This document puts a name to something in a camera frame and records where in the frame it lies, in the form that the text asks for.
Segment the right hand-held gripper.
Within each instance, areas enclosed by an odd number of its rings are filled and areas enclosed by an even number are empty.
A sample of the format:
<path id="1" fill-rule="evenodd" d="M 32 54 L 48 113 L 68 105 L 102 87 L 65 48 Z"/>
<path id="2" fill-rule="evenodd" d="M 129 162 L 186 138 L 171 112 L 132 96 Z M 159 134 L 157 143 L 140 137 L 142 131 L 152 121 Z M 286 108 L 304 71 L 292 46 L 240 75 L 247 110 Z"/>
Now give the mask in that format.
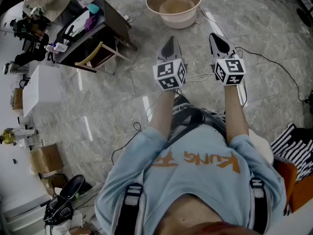
<path id="1" fill-rule="evenodd" d="M 240 85 L 246 75 L 246 68 L 235 46 L 226 37 L 216 33 L 210 34 L 209 42 L 216 80 L 223 86 Z"/>

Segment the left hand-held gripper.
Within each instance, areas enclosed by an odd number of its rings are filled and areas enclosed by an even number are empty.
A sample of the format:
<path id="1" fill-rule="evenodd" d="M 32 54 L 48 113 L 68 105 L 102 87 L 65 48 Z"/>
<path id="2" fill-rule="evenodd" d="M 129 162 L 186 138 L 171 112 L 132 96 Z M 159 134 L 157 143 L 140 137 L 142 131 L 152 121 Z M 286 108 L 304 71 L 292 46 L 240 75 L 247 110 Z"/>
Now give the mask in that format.
<path id="1" fill-rule="evenodd" d="M 169 37 L 157 50 L 153 74 L 163 91 L 180 88 L 185 83 L 187 66 L 181 58 L 181 50 L 175 36 Z"/>

